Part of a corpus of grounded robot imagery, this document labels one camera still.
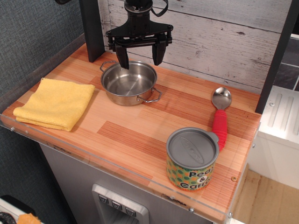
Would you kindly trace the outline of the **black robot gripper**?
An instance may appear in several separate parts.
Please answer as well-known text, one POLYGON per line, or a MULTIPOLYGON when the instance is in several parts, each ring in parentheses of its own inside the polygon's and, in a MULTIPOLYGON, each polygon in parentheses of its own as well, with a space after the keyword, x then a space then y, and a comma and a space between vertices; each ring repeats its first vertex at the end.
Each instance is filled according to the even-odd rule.
POLYGON ((157 23, 150 20, 149 14, 128 13, 127 21, 106 32, 109 49, 116 51, 119 64, 129 69, 126 48, 152 45, 152 57, 156 66, 163 61, 166 47, 172 43, 170 24, 157 23))

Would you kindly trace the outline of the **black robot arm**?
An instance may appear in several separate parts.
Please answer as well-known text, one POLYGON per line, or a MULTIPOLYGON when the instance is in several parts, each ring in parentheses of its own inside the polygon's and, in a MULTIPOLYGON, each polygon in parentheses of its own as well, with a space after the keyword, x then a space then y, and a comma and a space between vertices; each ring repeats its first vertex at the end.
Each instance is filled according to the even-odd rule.
POLYGON ((151 0, 124 1, 124 8, 128 13, 127 21, 106 32, 109 49, 116 53, 122 68, 129 68, 128 48, 151 46, 154 64, 162 63, 166 47, 172 43, 173 26, 151 21, 150 12, 157 17, 162 16, 168 10, 168 1, 165 3, 165 8, 156 13, 151 0))

